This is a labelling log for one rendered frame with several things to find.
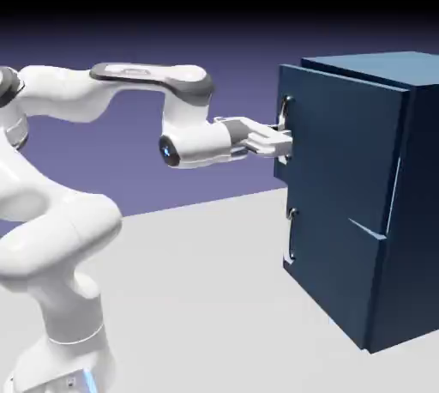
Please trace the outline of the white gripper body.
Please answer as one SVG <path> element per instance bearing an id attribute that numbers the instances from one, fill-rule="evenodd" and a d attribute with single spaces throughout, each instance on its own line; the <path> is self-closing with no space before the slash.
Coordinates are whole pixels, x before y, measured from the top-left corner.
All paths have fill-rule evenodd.
<path id="1" fill-rule="evenodd" d="M 289 130 L 277 130 L 249 118 L 240 118 L 239 121 L 248 129 L 241 145 L 249 151 L 263 157 L 287 157 L 292 154 L 292 133 Z"/>

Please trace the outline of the long curved metal door handle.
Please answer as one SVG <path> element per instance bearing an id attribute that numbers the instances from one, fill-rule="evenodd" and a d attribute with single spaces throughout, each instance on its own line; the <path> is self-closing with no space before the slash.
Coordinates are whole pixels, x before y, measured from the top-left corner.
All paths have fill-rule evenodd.
<path id="1" fill-rule="evenodd" d="M 278 124 L 277 131 L 284 134 L 285 136 L 289 136 L 292 139 L 292 132 L 286 128 L 286 119 L 288 116 L 288 107 L 294 101 L 294 98 L 291 95 L 285 95 L 280 102 L 280 113 L 278 116 Z M 288 154 L 281 155 L 279 157 L 279 162 L 283 165 L 286 165 L 288 161 L 292 157 L 292 152 Z"/>

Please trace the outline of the large blue cabinet door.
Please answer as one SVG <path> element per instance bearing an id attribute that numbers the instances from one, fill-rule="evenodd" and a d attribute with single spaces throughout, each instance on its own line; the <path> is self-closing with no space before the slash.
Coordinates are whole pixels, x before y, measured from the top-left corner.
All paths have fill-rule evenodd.
<path id="1" fill-rule="evenodd" d="M 385 239 L 408 90 L 283 65 L 279 94 L 291 98 L 285 179 L 297 221 L 351 222 Z"/>

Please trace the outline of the small blue cabinet door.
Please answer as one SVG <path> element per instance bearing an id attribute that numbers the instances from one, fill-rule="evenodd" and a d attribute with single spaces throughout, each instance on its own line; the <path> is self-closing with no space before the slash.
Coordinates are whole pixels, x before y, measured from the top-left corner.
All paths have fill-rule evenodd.
<path id="1" fill-rule="evenodd" d="M 297 208 L 295 261 L 285 269 L 365 349 L 376 261 L 386 236 L 382 209 L 335 185 L 290 184 L 287 209 Z"/>

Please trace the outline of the dark blue cabinet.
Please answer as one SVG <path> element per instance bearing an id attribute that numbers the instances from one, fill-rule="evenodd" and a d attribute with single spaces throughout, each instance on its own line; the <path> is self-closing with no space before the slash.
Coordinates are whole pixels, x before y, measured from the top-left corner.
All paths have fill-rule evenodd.
<path id="1" fill-rule="evenodd" d="M 363 350 L 374 354 L 439 331 L 439 55 L 305 57 L 293 66 L 408 90 Z M 285 167 L 276 162 L 274 176 L 286 186 L 287 213 Z"/>

